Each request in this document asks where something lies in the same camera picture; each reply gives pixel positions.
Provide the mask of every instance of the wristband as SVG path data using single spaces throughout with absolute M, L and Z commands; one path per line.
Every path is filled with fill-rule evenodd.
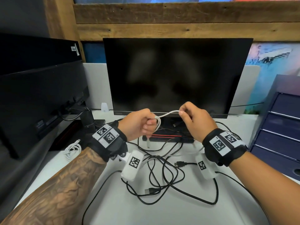
M 92 136 L 87 146 L 95 151 L 105 162 L 108 162 L 111 156 L 127 152 L 127 137 L 118 128 L 115 121 L 111 124 L 105 124 Z
M 219 166 L 229 166 L 230 163 L 240 158 L 246 151 L 245 143 L 233 133 L 222 129 L 214 129 L 202 142 L 208 160 Z

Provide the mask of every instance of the white desk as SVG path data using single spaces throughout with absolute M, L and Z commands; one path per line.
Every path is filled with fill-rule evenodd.
M 108 113 L 93 111 L 93 115 L 95 119 L 105 119 L 107 122 L 122 118 L 122 116 L 114 116 L 112 111 Z M 216 119 L 216 121 L 226 124 L 233 132 L 237 133 L 245 143 L 248 144 L 256 118 L 257 115 L 239 115 L 228 116 L 227 119 Z M 224 130 L 226 129 L 220 124 L 218 124 L 218 126 Z M 151 148 L 154 150 L 160 148 L 161 145 L 162 142 L 152 142 Z M 166 144 L 165 148 L 157 155 L 164 154 L 173 145 L 174 143 Z M 146 148 L 145 142 L 140 140 L 140 146 Z M 128 144 L 128 150 L 131 151 L 132 149 L 137 149 L 137 147 L 132 144 Z M 182 154 L 186 151 L 195 151 L 195 149 L 192 144 L 184 144 L 181 151 L 178 153 Z M 191 155 L 172 157 L 168 161 L 172 163 L 176 161 L 195 162 Z M 56 172 L 66 166 L 68 162 L 64 158 L 63 151 L 52 151 L 48 153 L 43 164 L 45 165 L 44 168 L 41 170 L 40 174 L 37 176 L 20 202 Z M 105 178 L 115 170 L 122 170 L 123 166 L 124 163 L 119 162 L 118 160 L 109 161 L 107 163 L 106 169 L 95 184 L 92 193 L 88 196 L 83 209 L 78 214 L 76 224 L 81 224 L 81 218 L 84 210 L 95 196 Z M 161 163 L 157 162 L 154 173 L 156 174 L 156 178 L 160 184 L 164 183 L 161 175 L 161 168 Z M 200 174 L 197 166 L 187 165 L 182 169 L 184 170 L 186 177 L 182 182 L 176 184 L 179 189 L 211 202 L 215 200 L 216 189 L 213 180 L 205 180 Z M 229 168 L 222 166 L 219 167 L 219 170 L 237 179 Z M 145 165 L 141 168 L 135 181 L 131 183 L 137 193 L 143 194 L 145 189 L 152 187 L 149 183 L 148 176 L 149 169 L 148 166 Z M 166 194 L 158 203 L 154 205 L 145 205 L 142 204 L 137 197 L 131 195 L 127 191 L 126 185 L 120 179 L 120 173 L 115 173 L 112 177 L 110 177 L 90 206 L 85 215 L 84 224 L 268 224 L 260 207 L 243 188 L 221 174 L 216 178 L 216 181 L 219 186 L 219 201 L 214 206 L 194 200 L 172 188 L 167 190 Z M 144 200 L 152 202 L 158 197 L 159 196 L 144 197 Z

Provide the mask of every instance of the monitor screen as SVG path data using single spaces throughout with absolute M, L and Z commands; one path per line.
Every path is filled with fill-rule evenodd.
M 116 115 L 178 110 L 227 116 L 253 39 L 104 38 Z

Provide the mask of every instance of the forearm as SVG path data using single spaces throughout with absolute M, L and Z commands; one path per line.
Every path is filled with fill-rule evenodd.
M 105 167 L 106 162 L 86 148 L 28 196 L 1 225 L 70 224 Z
M 300 185 L 249 152 L 229 167 L 258 199 L 273 225 L 300 224 Z

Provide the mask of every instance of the tattooed forearm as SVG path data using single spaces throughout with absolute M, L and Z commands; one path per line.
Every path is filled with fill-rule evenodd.
M 70 224 L 106 163 L 89 147 L 41 185 L 1 223 Z

